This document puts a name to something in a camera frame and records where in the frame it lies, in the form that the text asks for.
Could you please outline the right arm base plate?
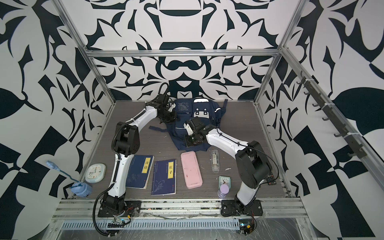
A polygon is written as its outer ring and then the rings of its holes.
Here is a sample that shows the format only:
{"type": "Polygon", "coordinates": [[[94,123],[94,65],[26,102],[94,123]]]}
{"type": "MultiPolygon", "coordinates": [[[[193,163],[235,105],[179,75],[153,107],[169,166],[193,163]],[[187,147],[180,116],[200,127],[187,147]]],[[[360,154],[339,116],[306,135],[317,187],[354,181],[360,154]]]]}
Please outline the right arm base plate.
{"type": "Polygon", "coordinates": [[[252,200],[248,205],[243,205],[239,200],[222,200],[221,215],[223,217],[231,216],[262,216],[263,208],[259,200],[252,200]]]}

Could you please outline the round mint alarm clock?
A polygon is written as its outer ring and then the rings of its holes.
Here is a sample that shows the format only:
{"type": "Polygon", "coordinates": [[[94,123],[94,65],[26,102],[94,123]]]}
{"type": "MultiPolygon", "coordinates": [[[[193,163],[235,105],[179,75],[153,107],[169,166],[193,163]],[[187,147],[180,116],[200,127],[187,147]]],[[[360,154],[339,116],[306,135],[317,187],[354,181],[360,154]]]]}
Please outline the round mint alarm clock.
{"type": "Polygon", "coordinates": [[[86,171],[85,181],[90,184],[101,182],[105,177],[106,169],[106,165],[102,163],[89,166],[86,171]]]}

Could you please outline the pink pencil case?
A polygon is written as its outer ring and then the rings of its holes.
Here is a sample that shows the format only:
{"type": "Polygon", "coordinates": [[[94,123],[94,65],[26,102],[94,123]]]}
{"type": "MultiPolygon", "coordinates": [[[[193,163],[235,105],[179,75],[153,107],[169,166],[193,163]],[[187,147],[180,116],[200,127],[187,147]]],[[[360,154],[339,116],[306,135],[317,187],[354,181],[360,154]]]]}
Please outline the pink pencil case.
{"type": "Polygon", "coordinates": [[[187,188],[194,189],[201,187],[203,179],[196,153],[194,151],[182,153],[181,162],[187,188]]]}

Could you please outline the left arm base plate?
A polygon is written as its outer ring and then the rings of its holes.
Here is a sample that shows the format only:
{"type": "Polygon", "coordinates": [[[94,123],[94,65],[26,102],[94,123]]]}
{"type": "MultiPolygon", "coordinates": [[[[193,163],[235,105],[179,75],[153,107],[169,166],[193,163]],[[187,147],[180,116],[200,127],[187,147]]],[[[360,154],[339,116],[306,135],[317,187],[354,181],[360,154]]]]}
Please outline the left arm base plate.
{"type": "Polygon", "coordinates": [[[120,201],[117,204],[108,204],[104,200],[101,201],[101,206],[97,217],[99,218],[126,218],[128,216],[133,217],[136,214],[139,214],[141,211],[141,201],[120,201]]]}

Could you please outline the purple cylindrical container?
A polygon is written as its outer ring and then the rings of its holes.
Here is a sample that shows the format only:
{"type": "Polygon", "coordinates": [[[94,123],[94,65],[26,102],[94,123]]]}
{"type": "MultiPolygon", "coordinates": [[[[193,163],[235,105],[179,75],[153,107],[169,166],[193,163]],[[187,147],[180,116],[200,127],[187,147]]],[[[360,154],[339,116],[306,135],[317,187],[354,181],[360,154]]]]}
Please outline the purple cylindrical container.
{"type": "Polygon", "coordinates": [[[230,191],[230,187],[229,187],[228,184],[222,184],[222,185],[220,185],[220,187],[219,187],[219,189],[218,189],[218,192],[217,192],[218,197],[219,197],[220,199],[225,198],[226,195],[229,193],[229,191],[230,191]]]}

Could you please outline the aluminium frame rail base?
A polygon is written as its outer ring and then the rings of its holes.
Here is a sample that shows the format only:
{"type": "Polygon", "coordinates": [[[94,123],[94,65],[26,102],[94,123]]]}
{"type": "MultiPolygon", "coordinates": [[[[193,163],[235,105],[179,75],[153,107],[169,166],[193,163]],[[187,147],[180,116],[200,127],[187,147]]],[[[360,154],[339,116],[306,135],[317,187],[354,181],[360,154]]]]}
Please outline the aluminium frame rail base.
{"type": "MultiPolygon", "coordinates": [[[[92,220],[92,200],[63,200],[45,240],[101,240],[92,220]]],[[[247,235],[250,216],[223,217],[219,199],[146,199],[118,240],[314,240],[315,231],[299,198],[263,198],[263,214],[247,235]]]]}

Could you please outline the small green circuit board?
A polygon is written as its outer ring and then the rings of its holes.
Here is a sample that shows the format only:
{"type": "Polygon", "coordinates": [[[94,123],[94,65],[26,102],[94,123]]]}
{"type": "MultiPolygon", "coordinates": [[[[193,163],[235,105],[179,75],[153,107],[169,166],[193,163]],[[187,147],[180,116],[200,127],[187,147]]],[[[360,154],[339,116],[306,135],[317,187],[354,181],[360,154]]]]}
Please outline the small green circuit board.
{"type": "Polygon", "coordinates": [[[254,219],[240,219],[240,233],[243,235],[251,234],[257,228],[257,222],[254,219]]]}

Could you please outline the blue book yellow label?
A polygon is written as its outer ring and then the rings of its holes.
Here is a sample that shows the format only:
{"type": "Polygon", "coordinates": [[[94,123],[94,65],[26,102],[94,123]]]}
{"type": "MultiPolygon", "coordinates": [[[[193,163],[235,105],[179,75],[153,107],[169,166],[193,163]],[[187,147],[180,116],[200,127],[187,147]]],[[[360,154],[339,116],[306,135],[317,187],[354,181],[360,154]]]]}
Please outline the blue book yellow label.
{"type": "Polygon", "coordinates": [[[151,195],[164,196],[176,193],[177,161],[155,161],[151,195]]]}
{"type": "Polygon", "coordinates": [[[128,171],[126,187],[132,189],[146,189],[153,162],[154,156],[134,155],[128,171]]]}

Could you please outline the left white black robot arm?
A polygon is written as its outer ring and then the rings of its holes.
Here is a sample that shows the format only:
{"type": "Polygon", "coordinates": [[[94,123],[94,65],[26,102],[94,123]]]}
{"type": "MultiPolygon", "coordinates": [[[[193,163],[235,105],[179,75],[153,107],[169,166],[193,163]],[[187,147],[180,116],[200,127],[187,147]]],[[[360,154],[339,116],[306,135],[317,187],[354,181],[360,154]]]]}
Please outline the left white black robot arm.
{"type": "Polygon", "coordinates": [[[175,104],[168,94],[158,94],[136,116],[116,127],[111,148],[115,154],[115,165],[110,186],[103,193],[102,210],[119,216],[125,211],[126,180],[134,155],[140,149],[140,131],[153,119],[172,123],[176,120],[175,104]]]}

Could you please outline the black remote control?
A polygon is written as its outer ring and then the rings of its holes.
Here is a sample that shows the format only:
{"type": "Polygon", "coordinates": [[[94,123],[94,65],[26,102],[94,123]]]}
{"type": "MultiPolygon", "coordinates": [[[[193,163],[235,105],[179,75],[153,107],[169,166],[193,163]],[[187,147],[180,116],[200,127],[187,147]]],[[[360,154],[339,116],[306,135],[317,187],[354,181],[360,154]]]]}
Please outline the black remote control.
{"type": "Polygon", "coordinates": [[[276,185],[277,182],[276,182],[276,178],[274,176],[274,174],[272,172],[270,172],[270,174],[266,177],[266,183],[269,185],[269,186],[272,186],[272,185],[276,185]]]}

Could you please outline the navy blue school backpack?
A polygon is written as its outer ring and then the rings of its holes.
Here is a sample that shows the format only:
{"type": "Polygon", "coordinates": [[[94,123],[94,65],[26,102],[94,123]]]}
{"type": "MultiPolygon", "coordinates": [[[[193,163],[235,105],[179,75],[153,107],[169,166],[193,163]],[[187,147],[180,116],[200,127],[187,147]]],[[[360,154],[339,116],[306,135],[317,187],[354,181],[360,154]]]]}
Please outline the navy blue school backpack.
{"type": "Polygon", "coordinates": [[[150,126],[149,129],[169,133],[179,151],[207,151],[211,145],[203,137],[205,127],[218,128],[226,113],[228,100],[222,106],[205,98],[177,99],[175,101],[176,120],[166,123],[166,128],[150,126]]]}

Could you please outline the small green square clock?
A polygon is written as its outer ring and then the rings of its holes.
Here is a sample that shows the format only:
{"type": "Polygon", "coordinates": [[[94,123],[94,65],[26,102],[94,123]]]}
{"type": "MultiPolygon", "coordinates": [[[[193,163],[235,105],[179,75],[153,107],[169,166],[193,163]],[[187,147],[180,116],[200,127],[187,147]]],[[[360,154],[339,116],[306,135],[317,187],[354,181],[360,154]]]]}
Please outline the small green square clock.
{"type": "Polygon", "coordinates": [[[222,185],[228,185],[229,189],[231,188],[231,178],[227,176],[219,176],[219,188],[222,185]]]}

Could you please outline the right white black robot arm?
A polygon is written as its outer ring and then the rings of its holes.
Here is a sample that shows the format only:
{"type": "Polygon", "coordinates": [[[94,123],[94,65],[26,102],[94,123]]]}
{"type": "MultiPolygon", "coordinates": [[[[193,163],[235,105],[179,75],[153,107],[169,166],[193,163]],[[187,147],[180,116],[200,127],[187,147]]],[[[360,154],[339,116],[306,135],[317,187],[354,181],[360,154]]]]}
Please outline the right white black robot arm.
{"type": "Polygon", "coordinates": [[[236,194],[235,203],[238,207],[250,207],[260,185],[265,184],[273,167],[272,158],[264,153],[257,141],[250,143],[238,140],[222,132],[214,125],[205,125],[201,118],[195,117],[184,123],[188,136],[187,146],[197,146],[207,143],[219,148],[236,160],[241,187],[236,194]]]}

